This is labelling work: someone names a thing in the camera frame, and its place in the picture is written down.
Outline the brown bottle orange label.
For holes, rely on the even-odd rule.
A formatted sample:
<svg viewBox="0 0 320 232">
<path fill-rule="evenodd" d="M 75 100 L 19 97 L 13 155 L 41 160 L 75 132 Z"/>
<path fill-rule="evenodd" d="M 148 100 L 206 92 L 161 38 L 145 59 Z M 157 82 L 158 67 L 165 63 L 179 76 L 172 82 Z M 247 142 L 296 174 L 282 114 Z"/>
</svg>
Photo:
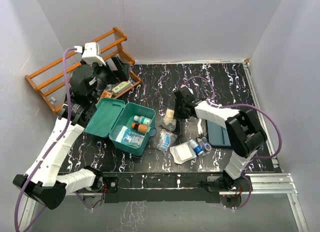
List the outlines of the brown bottle orange label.
<svg viewBox="0 0 320 232">
<path fill-rule="evenodd" d="M 132 123 L 131 128 L 137 130 L 141 134 L 146 134 L 149 127 L 143 124 Z"/>
</svg>

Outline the blue white swab bag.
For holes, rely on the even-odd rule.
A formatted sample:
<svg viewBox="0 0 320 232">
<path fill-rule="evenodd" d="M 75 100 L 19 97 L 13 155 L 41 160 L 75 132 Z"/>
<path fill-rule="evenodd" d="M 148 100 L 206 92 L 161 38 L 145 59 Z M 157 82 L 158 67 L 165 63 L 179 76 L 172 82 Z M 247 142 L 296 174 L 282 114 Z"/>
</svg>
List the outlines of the blue white swab bag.
<svg viewBox="0 0 320 232">
<path fill-rule="evenodd" d="M 123 126 L 119 132 L 119 134 L 116 137 L 116 141 L 127 145 L 127 146 L 132 146 L 132 147 L 140 147 L 141 144 L 143 143 L 144 136 L 137 134 L 133 131 L 131 131 L 129 128 L 126 126 Z"/>
</svg>

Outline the teal plastic medicine box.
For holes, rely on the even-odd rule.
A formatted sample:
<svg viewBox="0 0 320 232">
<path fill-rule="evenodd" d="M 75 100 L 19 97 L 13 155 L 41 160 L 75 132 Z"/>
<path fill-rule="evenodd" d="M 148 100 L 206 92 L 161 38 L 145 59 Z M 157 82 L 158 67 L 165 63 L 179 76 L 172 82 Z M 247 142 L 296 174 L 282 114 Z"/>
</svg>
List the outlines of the teal plastic medicine box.
<svg viewBox="0 0 320 232">
<path fill-rule="evenodd" d="M 146 133 L 132 128 L 134 116 L 151 119 Z M 117 149 L 135 156 L 141 156 L 150 137 L 157 133 L 155 127 L 156 112 L 148 107 L 122 100 L 103 98 L 97 110 L 84 129 L 85 133 L 102 138 L 110 138 Z"/>
</svg>

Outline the beige gauze roll pack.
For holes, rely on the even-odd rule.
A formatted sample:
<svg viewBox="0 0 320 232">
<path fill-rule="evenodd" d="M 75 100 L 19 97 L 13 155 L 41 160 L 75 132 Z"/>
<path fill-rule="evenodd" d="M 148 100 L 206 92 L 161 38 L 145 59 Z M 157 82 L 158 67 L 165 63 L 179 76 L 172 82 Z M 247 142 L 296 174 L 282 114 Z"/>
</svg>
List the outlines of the beige gauze roll pack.
<svg viewBox="0 0 320 232">
<path fill-rule="evenodd" d="M 174 131 L 176 129 L 177 120 L 174 118 L 174 110 L 167 109 L 165 115 L 160 120 L 160 125 L 169 131 Z"/>
</svg>

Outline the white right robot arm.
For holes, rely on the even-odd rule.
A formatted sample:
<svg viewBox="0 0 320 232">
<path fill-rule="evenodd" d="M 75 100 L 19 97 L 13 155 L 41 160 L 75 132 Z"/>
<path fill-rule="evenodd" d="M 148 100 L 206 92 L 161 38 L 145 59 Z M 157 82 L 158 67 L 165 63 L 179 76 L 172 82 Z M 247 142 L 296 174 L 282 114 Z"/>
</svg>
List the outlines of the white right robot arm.
<svg viewBox="0 0 320 232">
<path fill-rule="evenodd" d="M 211 121 L 226 129 L 232 154 L 222 176 L 215 180 L 220 188 L 230 191 L 241 184 L 240 177 L 244 175 L 245 167 L 267 141 L 267 135 L 258 117 L 252 109 L 241 111 L 224 108 L 210 101 L 195 97 L 187 87 L 176 92 L 174 117 L 188 119 L 195 117 Z"/>
</svg>

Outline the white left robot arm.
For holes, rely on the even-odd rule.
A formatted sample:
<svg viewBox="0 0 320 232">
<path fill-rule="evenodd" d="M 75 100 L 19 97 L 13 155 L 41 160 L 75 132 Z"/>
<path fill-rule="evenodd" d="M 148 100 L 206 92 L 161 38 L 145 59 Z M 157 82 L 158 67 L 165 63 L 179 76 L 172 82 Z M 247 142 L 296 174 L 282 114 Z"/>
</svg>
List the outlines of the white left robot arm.
<svg viewBox="0 0 320 232">
<path fill-rule="evenodd" d="M 59 176 L 59 170 L 76 139 L 96 113 L 99 99 L 109 85 L 117 85 L 130 77 L 130 64 L 111 57 L 115 67 L 92 65 L 81 60 L 70 76 L 66 98 L 54 129 L 41 153 L 24 173 L 17 174 L 13 184 L 29 198 L 53 210 L 65 196 L 87 188 L 93 192 L 103 187 L 101 171 L 85 166 L 81 170 Z"/>
</svg>

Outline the white bottle green label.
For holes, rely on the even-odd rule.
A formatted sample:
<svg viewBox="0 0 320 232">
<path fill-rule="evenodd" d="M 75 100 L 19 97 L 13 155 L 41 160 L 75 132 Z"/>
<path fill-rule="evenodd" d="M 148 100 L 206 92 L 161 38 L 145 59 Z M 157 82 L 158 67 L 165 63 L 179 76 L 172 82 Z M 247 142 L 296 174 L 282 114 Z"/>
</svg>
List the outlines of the white bottle green label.
<svg viewBox="0 0 320 232">
<path fill-rule="evenodd" d="M 152 122 L 152 119 L 148 118 L 148 117 L 145 117 L 145 116 L 137 116 L 135 115 L 133 117 L 133 120 L 135 122 L 138 122 L 139 124 L 143 124 L 143 125 L 146 125 L 146 126 L 150 126 L 151 125 L 151 122 Z"/>
</svg>

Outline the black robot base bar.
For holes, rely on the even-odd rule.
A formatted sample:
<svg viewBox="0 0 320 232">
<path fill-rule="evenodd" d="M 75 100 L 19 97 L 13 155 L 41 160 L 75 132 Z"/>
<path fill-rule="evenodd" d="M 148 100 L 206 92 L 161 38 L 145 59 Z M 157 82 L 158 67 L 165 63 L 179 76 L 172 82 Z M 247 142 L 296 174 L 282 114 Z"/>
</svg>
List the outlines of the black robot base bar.
<svg viewBox="0 0 320 232">
<path fill-rule="evenodd" d="M 250 191 L 249 177 L 223 185 L 222 173 L 103 173 L 102 190 L 81 189 L 85 196 L 100 196 L 105 203 L 207 202 L 220 203 L 223 196 L 242 196 Z"/>
</svg>

